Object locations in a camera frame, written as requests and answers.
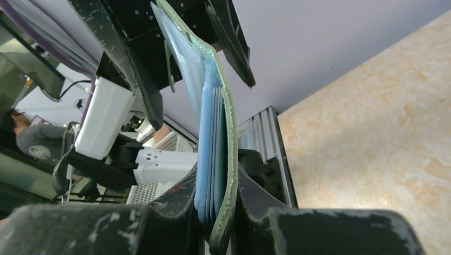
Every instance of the metal rack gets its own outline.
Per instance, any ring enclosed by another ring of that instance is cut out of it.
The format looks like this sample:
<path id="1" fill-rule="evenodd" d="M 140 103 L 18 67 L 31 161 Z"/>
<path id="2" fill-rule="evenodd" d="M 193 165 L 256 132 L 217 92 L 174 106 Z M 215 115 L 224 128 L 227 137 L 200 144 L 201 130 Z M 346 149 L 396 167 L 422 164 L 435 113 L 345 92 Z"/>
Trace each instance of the metal rack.
<path id="1" fill-rule="evenodd" d="M 177 152 L 193 152 L 193 147 L 191 144 L 175 132 L 171 132 L 163 138 L 158 144 L 155 145 L 155 149 Z M 142 205 L 150 203 L 175 184 L 175 182 L 152 182 L 148 184 L 134 185 L 130 189 L 127 204 Z"/>

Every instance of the black metal frame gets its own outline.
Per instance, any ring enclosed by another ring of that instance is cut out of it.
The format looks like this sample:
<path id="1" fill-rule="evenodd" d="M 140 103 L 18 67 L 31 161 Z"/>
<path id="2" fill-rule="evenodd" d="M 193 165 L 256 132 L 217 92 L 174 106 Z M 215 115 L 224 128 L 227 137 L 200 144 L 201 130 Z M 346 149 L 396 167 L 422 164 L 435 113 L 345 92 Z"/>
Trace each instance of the black metal frame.
<path id="1" fill-rule="evenodd" d="M 0 238 L 9 237 L 0 254 L 204 254 L 195 180 L 196 167 L 149 205 L 20 209 L 0 231 Z M 232 254 L 243 255 L 424 254 L 409 223 L 395 212 L 288 208 L 241 165 L 233 222 L 232 233 L 210 247 L 211 254 L 225 254 L 229 237 Z"/>
<path id="2" fill-rule="evenodd" d="M 168 2 L 198 36 L 216 50 L 224 50 L 227 60 L 248 86 L 255 84 L 249 66 L 250 50 L 232 1 Z M 169 78 L 164 37 L 153 16 L 151 1 L 69 0 L 69 3 L 105 50 L 98 75 L 130 88 L 146 109 L 152 126 L 159 130 L 164 119 L 160 90 L 169 85 Z M 174 80 L 181 80 L 173 58 L 170 68 Z"/>

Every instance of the beige marble surface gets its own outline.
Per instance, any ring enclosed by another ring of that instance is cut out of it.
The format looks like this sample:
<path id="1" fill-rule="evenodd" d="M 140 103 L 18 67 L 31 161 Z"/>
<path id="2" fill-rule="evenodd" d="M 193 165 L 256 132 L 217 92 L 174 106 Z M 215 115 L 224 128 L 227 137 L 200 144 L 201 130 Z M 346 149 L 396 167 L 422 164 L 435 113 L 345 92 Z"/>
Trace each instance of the beige marble surface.
<path id="1" fill-rule="evenodd" d="M 451 12 L 279 121 L 300 207 L 392 209 L 451 254 Z"/>

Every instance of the white robot part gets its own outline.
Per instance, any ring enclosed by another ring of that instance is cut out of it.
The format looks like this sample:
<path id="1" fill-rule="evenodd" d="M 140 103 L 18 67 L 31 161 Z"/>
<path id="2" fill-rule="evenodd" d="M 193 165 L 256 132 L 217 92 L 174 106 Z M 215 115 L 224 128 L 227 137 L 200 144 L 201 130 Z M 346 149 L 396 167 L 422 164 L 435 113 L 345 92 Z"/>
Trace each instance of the white robot part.
<path id="1" fill-rule="evenodd" d="M 75 151 L 90 158 L 104 159 L 134 101 L 130 90 L 105 78 L 97 79 L 85 122 L 75 141 Z"/>
<path id="2" fill-rule="evenodd" d="M 184 178 L 197 162 L 197 153 L 142 149 L 133 172 L 138 184 L 152 182 L 178 182 Z"/>

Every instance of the white plastic bracket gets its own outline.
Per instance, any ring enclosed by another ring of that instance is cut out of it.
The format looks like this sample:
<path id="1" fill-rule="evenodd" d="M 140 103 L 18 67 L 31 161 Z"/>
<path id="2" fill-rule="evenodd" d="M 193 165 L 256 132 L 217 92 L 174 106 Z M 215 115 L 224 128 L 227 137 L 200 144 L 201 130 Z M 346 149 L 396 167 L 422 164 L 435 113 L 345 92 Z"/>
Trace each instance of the white plastic bracket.
<path id="1" fill-rule="evenodd" d="M 197 153 L 142 149 L 134 170 L 138 184 L 152 182 L 178 182 L 184 178 L 197 162 Z"/>

